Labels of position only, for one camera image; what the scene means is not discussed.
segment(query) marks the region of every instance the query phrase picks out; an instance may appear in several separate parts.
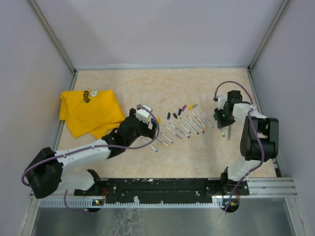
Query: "metal base panel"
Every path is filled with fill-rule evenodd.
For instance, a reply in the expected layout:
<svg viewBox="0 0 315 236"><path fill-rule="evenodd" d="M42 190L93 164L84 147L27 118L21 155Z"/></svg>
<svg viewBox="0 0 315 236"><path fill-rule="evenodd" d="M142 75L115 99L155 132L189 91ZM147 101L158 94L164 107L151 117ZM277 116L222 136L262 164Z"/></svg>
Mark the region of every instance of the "metal base panel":
<svg viewBox="0 0 315 236"><path fill-rule="evenodd" d="M241 199L248 198L296 198L297 193L291 178L250 178L248 180L248 190L249 195L241 196ZM41 200L40 207L43 208L64 208L63 194L57 193L53 194L47 198ZM166 204L162 201L155 203L154 200L152 202L148 202L145 199L145 202L141 202L140 197L135 196L132 197L133 202L127 202L124 198L121 198L121 201L116 201L114 203L106 203L103 205L96 205L96 201L101 201L102 196L75 196L73 193L67 195L67 204L72 208L223 208L223 200L228 199L229 195L217 195L212 196L212 201L210 199L209 202L202 203L204 198L201 195L196 195L196 198L193 199L193 203L190 202L191 198L187 198L187 202L178 199L177 202L172 202Z"/></svg>
<svg viewBox="0 0 315 236"><path fill-rule="evenodd" d="M222 209L107 208L93 214L40 208L33 236L293 236L284 199L243 199Z"/></svg>

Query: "pen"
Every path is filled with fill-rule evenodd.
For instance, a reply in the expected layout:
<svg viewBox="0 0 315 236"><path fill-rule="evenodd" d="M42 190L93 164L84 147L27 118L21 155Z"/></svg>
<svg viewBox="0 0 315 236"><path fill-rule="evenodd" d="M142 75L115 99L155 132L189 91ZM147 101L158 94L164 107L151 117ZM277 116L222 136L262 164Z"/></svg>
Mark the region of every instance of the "pen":
<svg viewBox="0 0 315 236"><path fill-rule="evenodd" d="M171 132L172 134L174 134L177 138L179 138L180 140L184 141L184 139L183 139L181 136L179 136L178 134L176 134L175 132L173 132L170 128L168 128L167 126L165 126L165 128L167 128L168 131Z"/></svg>
<svg viewBox="0 0 315 236"><path fill-rule="evenodd" d="M207 128L207 126L201 121L201 119L199 119L199 117L193 111L191 111L191 113L196 117L196 119L201 123L203 127Z"/></svg>
<svg viewBox="0 0 315 236"><path fill-rule="evenodd" d="M142 138L142 140L147 144L148 143L148 141L146 141L144 138ZM149 146L155 151L155 152L158 152L158 150L154 147L154 146L152 146L151 144L149 144Z"/></svg>
<svg viewBox="0 0 315 236"><path fill-rule="evenodd" d="M159 140L161 143L163 143L165 146L167 146L167 147L169 147L169 145L166 143L166 142L164 142L162 139L160 139L159 137L157 138L157 140Z"/></svg>
<svg viewBox="0 0 315 236"><path fill-rule="evenodd" d="M225 133L224 133L223 129L220 128L219 130L221 131L222 136L225 137Z"/></svg>
<svg viewBox="0 0 315 236"><path fill-rule="evenodd" d="M163 134L162 132L160 132L160 134L163 135L163 137L166 138L168 141L170 141L171 143L173 143L173 141L172 141L170 138L168 138L165 134Z"/></svg>
<svg viewBox="0 0 315 236"><path fill-rule="evenodd" d="M183 118L181 120L190 128L192 129L196 134L199 134L197 130L195 130L190 124L188 124Z"/></svg>
<svg viewBox="0 0 315 236"><path fill-rule="evenodd" d="M228 133L227 133L227 139L228 139L228 140L231 140L231 132L232 132L232 126L229 125L229 126L228 126Z"/></svg>
<svg viewBox="0 0 315 236"><path fill-rule="evenodd" d="M200 112L200 114L201 114L202 117L205 119L205 121L210 125L210 127L213 129L213 125L211 125L210 121L205 117L205 115L202 114L202 112Z"/></svg>
<svg viewBox="0 0 315 236"><path fill-rule="evenodd" d="M191 131L190 131L189 129L187 129L184 125L180 124L179 122L178 122L178 124L179 124L182 128L184 128L188 133L191 133Z"/></svg>
<svg viewBox="0 0 315 236"><path fill-rule="evenodd" d="M189 116L187 116L188 117L188 119L190 119L190 121L202 132L202 133L204 133L205 131L203 131L202 129L201 129L201 127L192 119L192 118L190 118Z"/></svg>
<svg viewBox="0 0 315 236"><path fill-rule="evenodd" d="M169 125L172 126L174 129L176 129L181 134L184 134L187 138L189 138L189 135L186 134L184 131L180 130L179 128L177 128L176 126L172 125L171 123L169 123Z"/></svg>

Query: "metal frame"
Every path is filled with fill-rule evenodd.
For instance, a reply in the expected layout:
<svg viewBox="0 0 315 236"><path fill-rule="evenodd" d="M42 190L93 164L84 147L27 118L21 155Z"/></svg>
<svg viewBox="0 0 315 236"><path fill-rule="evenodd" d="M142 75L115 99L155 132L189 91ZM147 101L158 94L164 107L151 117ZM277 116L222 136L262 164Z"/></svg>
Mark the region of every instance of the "metal frame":
<svg viewBox="0 0 315 236"><path fill-rule="evenodd" d="M249 178L248 188L250 194L241 198L297 198L297 192L292 178ZM67 204L71 208L223 208L223 200L229 195L212 196L212 203L195 204L141 204L138 198L134 198L133 203L115 203L94 206L95 200L101 200L102 196L75 196L68 194ZM50 195L41 201L40 207L61 208L64 206L63 193Z"/></svg>
<svg viewBox="0 0 315 236"><path fill-rule="evenodd" d="M38 21L41 23L43 26L45 32L47 33L51 43L55 46L57 52L59 53L60 57L62 60L65 62L65 64L68 66L69 70L72 73L75 73L75 69L73 67L73 64L71 62L71 59L69 55L67 54L66 50L62 46L61 42L58 40L58 37L56 36L55 32L49 25L46 17L44 16L42 10L38 6L37 2L35 0L27 0L29 3L31 9L33 10L35 16L37 17Z"/></svg>
<svg viewBox="0 0 315 236"><path fill-rule="evenodd" d="M277 25L279 24L283 15L287 11L290 2L291 2L291 0L283 0L278 12L276 13L276 16L274 17L269 29L267 30L267 33L265 34L263 40L261 41L259 48L258 48L255 56L253 57L252 61L251 61L251 64L249 65L250 71L253 70L256 63L258 62L258 59L261 57L264 49L267 47L267 44L268 44L269 40L271 39L273 33L275 32Z"/></svg>
<svg viewBox="0 0 315 236"><path fill-rule="evenodd" d="M71 85L69 90L73 90L76 78L77 71L74 68L71 59L69 58L66 50L62 46L61 42L58 40L55 32L52 30L50 24L42 13L40 7L38 6L36 0L27 0L32 8L34 14L38 18L39 22L42 24L44 30L49 36L52 44L55 46L57 52L61 56L62 60L66 63L70 71L73 73L73 78L71 81ZM279 24L281 18L285 14L288 9L290 0L283 0L280 9L278 10L275 18L272 21L267 33L265 34L256 54L254 55L250 65L247 68L247 73L249 76L249 80L251 83L251 87L254 93L254 97L256 99L256 103L258 105L258 109L264 113L265 109L261 102L261 97L259 95L259 91L257 89L255 78L252 74L252 70L254 69L256 63L261 57L264 49L267 47L269 40L271 39L277 25ZM52 148L55 150L58 147L59 140L61 137L62 129L64 122L60 121L58 128L54 134L54 140L52 143ZM277 158L275 164L275 169L279 167L279 176L283 173L282 165L279 159ZM302 211L301 204L297 197L297 192L291 178L286 177L278 177L278 178L250 178L248 180L248 186L250 195L243 196L242 198L285 198L287 203L288 212L293 224L293 228L295 230L296 235L310 236L311 230L309 225L307 224L307 219ZM70 207L73 208L82 208L82 207L91 207L91 201L94 198L99 198L100 196L90 196L90 197L76 197L73 194L69 194L67 197L67 203ZM148 205L148 204L140 204L135 201L133 204L105 204L103 208L118 208L118 207L167 207L167 208L183 208L183 207L200 207L200 208L213 208L213 207L222 207L223 199L228 198L228 196L213 196L212 204L159 204L159 205ZM18 235L29 236L32 233L33 225L35 222L35 218L37 215L37 211L39 207L64 207L63 203L63 193L62 194L54 194L48 198L43 200L36 199L32 194L29 198L27 210L24 216L23 224L20 228Z"/></svg>

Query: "enclosure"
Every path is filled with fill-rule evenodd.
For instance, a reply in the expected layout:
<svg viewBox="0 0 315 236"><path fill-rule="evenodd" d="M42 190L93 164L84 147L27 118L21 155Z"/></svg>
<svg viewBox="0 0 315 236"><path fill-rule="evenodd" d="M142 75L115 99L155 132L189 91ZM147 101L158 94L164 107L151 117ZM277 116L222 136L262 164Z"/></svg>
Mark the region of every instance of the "enclosure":
<svg viewBox="0 0 315 236"><path fill-rule="evenodd" d="M3 4L3 235L312 235L314 11L310 0ZM104 204L86 216L65 209L64 192L39 200L21 184L42 148L65 150L96 140L91 134L73 138L59 121L63 91L112 89L125 116L139 103L149 105L166 133L167 113L185 104L198 104L193 111L215 124L212 99L224 81L241 83L259 111L280 123L278 157L250 175L250 194L235 213L223 214L228 196L213 196L209 204ZM236 89L226 84L219 93ZM239 156L242 130L240 122L233 124L228 140L208 128L174 140L171 148L154 142L157 153L127 150L76 171L93 169L103 179L218 179ZM137 139L133 145L142 144ZM93 200L67 195L78 210Z"/></svg>

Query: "cable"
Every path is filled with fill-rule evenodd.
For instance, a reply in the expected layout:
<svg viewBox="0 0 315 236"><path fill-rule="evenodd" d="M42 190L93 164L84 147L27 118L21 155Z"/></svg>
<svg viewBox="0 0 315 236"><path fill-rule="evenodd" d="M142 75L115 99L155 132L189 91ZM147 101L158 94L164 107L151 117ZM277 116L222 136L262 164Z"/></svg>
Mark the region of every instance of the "cable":
<svg viewBox="0 0 315 236"><path fill-rule="evenodd" d="M236 200L239 202L239 201L240 201L240 198L241 198L240 190L239 190L239 189L236 189L236 194L237 194Z"/></svg>
<svg viewBox="0 0 315 236"><path fill-rule="evenodd" d="M232 192L231 192L231 194L230 194L230 197L229 197L229 199L228 199L228 204L225 206L225 209L224 209L225 212L226 212L226 210L227 210L228 205L230 204L230 201L231 201L231 199L232 199L233 193L235 192L237 186L238 186L251 172L253 172L253 171L257 170L259 167L261 167L262 164L264 163L264 160L265 160L264 148L263 148L263 146L262 146L262 143L261 143L261 141L260 141L260 139L259 139L259 136L258 136L258 134L257 134L257 131L256 131L255 126L254 126L254 123L253 123L252 118L251 118L251 112L252 112L252 110L253 110L253 109L250 109L250 110L248 111L247 116L248 116L248 120L250 121L251 128L252 128L252 130L254 131L254 135L255 135L255 137L256 137L256 139L257 139L257 141L258 141L258 145L259 145L259 147L260 147L260 151L261 151L261 161L260 161L260 163L259 163L258 166L254 167L254 168L252 168L250 171L248 171L248 172L237 182L237 184L234 186L234 188L233 188L233 190L232 190Z"/></svg>
<svg viewBox="0 0 315 236"><path fill-rule="evenodd" d="M102 188L102 189L103 189L102 198L103 198L103 204L104 204L104 201L107 198L107 188Z"/></svg>
<svg viewBox="0 0 315 236"><path fill-rule="evenodd" d="M72 213L76 213L76 214L89 214L88 211L77 211L77 210L71 209L71 208L68 206L67 201L66 201L67 193L68 193L68 189L65 191L64 196L63 196L63 202L64 202L64 205L65 205L65 208L67 208L68 210L70 210Z"/></svg>
<svg viewBox="0 0 315 236"><path fill-rule="evenodd" d="M135 149L144 148L144 147L150 145L151 143L153 143L153 142L157 139L157 137L158 137L158 135L159 135L159 124L158 124L158 120L157 120L157 118L152 114L152 112L150 112L148 109L146 109L146 108L143 107L142 105L139 105L139 106L140 106L140 108L142 108L143 110L145 110L146 112L148 112L148 113L153 117L154 121L155 121L156 124L157 124L157 134L156 134L156 136L155 136L151 141L149 141L147 144L144 144L144 145L138 146L138 147L124 147L124 146L120 146L120 145L95 145L94 147L95 147L95 148L124 148L124 149L135 150ZM66 154L66 156L70 156L70 155L72 155L72 154L75 154L75 153L78 153L78 152L82 152L82 151L85 151L85 150L93 149L94 147L92 147L92 146L90 146L90 147L84 147L84 148L81 148L81 149L78 149L78 150L75 150L75 151L71 151L71 152L68 152L68 153ZM25 180L24 180L24 179L25 179L25 175L26 175L29 171L31 171L32 169L36 168L37 166L39 166L39 165L41 165L41 164L43 164L43 163L46 163L46 162L48 162L48 161L55 160L55 159L58 159L58 158L61 158L61 157L65 157L65 156L64 156L64 155L53 156L53 157L47 158L47 159L45 159L45 160L39 161L39 162L37 162L36 164L31 165L30 167L28 167L28 168L24 171L24 173L22 174L22 177L21 177L21 182L22 182L22 184L24 184L25 186L28 186L28 187L30 186L30 185L29 185L28 183L26 183Z"/></svg>
<svg viewBox="0 0 315 236"><path fill-rule="evenodd" d="M237 84L238 86L240 86L240 87L244 90L244 92L247 94L247 96L249 97L249 99L250 99L250 101L251 101L251 104L253 105L253 99L252 99L251 95L249 94L249 92L244 88L244 86L242 86L240 83L238 83L238 82L236 82L236 81L225 81L225 82L219 84L219 86L216 88L214 99L217 97L217 93L218 93L219 87L220 87L221 85L226 84L226 83L233 83L233 84ZM265 160L264 148L263 148L263 146L262 146L262 143L261 143L260 138L259 138L259 136L258 136L258 134L257 134L257 131L256 131L256 129L255 129L255 125L254 125L254 123L253 123L253 121L252 121L252 117L251 117L251 112L252 112L253 110L254 110L253 108L250 109L250 110L247 112L247 116L248 116L248 120L249 120L249 122L250 122L251 128L252 128L252 130L253 130L253 132L254 132L254 135L255 135L255 137L256 137L256 139L257 139L258 145L259 145L259 147L260 147L260 151L261 151L261 161L260 161L260 163L259 163L258 166L254 167L254 168L252 168L250 171L248 171L248 172L237 182L237 184L234 186L234 188L233 188L233 190L232 190L232 192L231 192L231 194L230 194L230 197L229 197L229 199L228 199L228 203L227 203L226 206L225 206L225 209L224 209L225 212L226 212L228 206L230 205L231 199L232 199L232 197L233 197L234 192L236 191L237 186L238 186L251 172L253 172L253 171L257 170L259 167L261 167L262 164L264 163L264 160Z"/></svg>
<svg viewBox="0 0 315 236"><path fill-rule="evenodd" d="M252 105L254 104L250 93L247 92L247 90L244 88L244 86L241 85L240 83L238 83L238 82L236 82L236 81L232 81L232 80L225 81L225 82L219 84L219 86L217 87L217 89L216 89L216 91L215 91L215 97L214 97L214 99L217 97L218 89L221 87L221 85L224 85L224 84L226 84L226 83L233 83L233 84L237 84L238 86L240 86L240 87L244 90L244 92L247 94L248 98L249 98L250 101L251 101L251 104L252 104Z"/></svg>

